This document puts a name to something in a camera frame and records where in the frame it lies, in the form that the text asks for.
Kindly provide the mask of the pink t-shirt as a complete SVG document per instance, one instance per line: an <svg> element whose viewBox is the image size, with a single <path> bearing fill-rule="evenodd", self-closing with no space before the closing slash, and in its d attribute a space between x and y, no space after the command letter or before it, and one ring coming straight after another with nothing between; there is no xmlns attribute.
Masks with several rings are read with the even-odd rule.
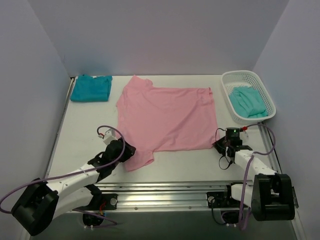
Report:
<svg viewBox="0 0 320 240"><path fill-rule="evenodd" d="M128 172L154 161L155 152L210 149L218 128L211 88L155 87L134 75L117 103L117 129L136 148Z"/></svg>

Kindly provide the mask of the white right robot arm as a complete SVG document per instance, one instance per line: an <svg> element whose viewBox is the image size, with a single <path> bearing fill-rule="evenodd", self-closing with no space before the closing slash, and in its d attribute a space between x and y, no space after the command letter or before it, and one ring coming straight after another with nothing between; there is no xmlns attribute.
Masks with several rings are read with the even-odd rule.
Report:
<svg viewBox="0 0 320 240"><path fill-rule="evenodd" d="M223 158L230 159L244 170L242 183L232 184L222 193L223 203L234 206L239 202L239 218L243 218L244 207L257 221L291 221L295 218L295 203L291 178L278 173L263 163L259 156L268 156L268 152L254 151L244 145L240 134L248 129L227 127L225 136L216 140L213 147Z"/></svg>

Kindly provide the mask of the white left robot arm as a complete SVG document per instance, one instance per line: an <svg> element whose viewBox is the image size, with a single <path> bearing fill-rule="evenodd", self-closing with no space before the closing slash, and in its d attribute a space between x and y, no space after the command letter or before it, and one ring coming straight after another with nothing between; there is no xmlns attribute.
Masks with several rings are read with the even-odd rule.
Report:
<svg viewBox="0 0 320 240"><path fill-rule="evenodd" d="M35 179L14 204L11 215L31 236L36 236L66 212L98 210L107 199L95 184L110 176L116 166L129 160L135 151L136 148L122 138L113 139L105 151L67 176L44 181Z"/></svg>

